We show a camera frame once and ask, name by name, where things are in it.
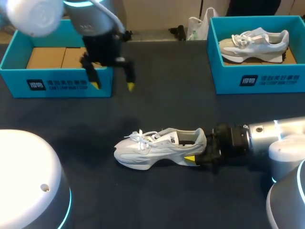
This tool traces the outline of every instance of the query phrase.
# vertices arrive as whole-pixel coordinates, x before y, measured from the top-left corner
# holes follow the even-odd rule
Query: shoe heel
[[[263,61],[272,62],[272,63],[281,63],[283,62],[283,54],[259,54],[256,56]]]

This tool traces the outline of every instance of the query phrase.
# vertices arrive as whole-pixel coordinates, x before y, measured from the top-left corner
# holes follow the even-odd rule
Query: shoe logo
[[[175,138],[173,136],[171,136],[171,142],[175,143]]]
[[[240,81],[239,86],[254,86],[256,83],[258,75],[244,75]]]

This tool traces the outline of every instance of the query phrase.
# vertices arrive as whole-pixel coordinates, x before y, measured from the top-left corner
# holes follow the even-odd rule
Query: plastic bag
[[[208,37],[209,22],[211,17],[218,17],[218,13],[212,7],[206,10],[203,21],[195,17],[189,18],[187,40],[206,40]]]

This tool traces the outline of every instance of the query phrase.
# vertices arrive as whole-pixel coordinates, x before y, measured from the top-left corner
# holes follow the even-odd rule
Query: white sneaker
[[[289,44],[289,33],[266,32],[262,28],[232,35],[231,39],[219,42],[222,56],[230,61],[241,63],[250,57],[267,62],[283,62],[283,53]]]
[[[194,166],[184,157],[201,154],[206,147],[206,137],[200,128],[195,131],[168,128],[145,134],[140,130],[127,138],[115,146],[114,157],[122,165],[139,170],[147,170],[161,159]]]

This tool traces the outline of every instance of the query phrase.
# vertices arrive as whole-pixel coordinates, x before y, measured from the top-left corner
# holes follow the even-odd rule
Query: dark table surface
[[[2,58],[7,46],[0,46]],[[211,129],[303,116],[305,94],[216,95],[205,42],[131,42],[133,93],[115,71],[112,98],[13,99],[0,79],[0,128],[35,133],[57,152],[73,194],[76,229],[269,229],[263,171],[217,175],[172,163],[120,166],[113,146],[132,131]]]

